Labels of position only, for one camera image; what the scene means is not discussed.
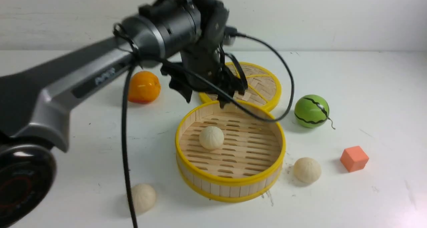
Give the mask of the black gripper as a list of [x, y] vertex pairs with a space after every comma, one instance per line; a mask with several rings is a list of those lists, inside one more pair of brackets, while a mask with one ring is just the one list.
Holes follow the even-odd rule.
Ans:
[[[232, 103], [235, 92], [244, 95], [248, 82], [239, 61], [231, 53], [219, 54], [219, 46], [224, 39], [224, 30], [229, 17], [227, 8], [214, 8], [202, 29], [200, 39], [180, 52], [181, 62], [174, 65], [191, 70], [207, 81], [219, 87], [224, 94], [218, 93], [218, 102], [223, 109], [226, 104]], [[225, 64], [225, 57], [231, 59], [237, 76]], [[186, 103], [191, 102], [192, 92], [212, 92], [210, 86], [194, 76], [183, 71], [177, 71], [170, 65], [162, 65], [161, 74], [171, 76], [169, 88], [177, 91]]]

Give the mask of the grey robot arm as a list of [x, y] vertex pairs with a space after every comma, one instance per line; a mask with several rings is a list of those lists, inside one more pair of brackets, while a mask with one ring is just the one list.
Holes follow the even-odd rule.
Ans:
[[225, 65], [228, 9], [220, 0], [155, 0], [113, 26], [113, 36], [1, 76], [1, 227], [31, 212], [55, 179], [53, 147], [68, 151], [70, 112], [122, 73], [162, 63], [169, 87], [216, 94], [220, 107], [248, 83]]

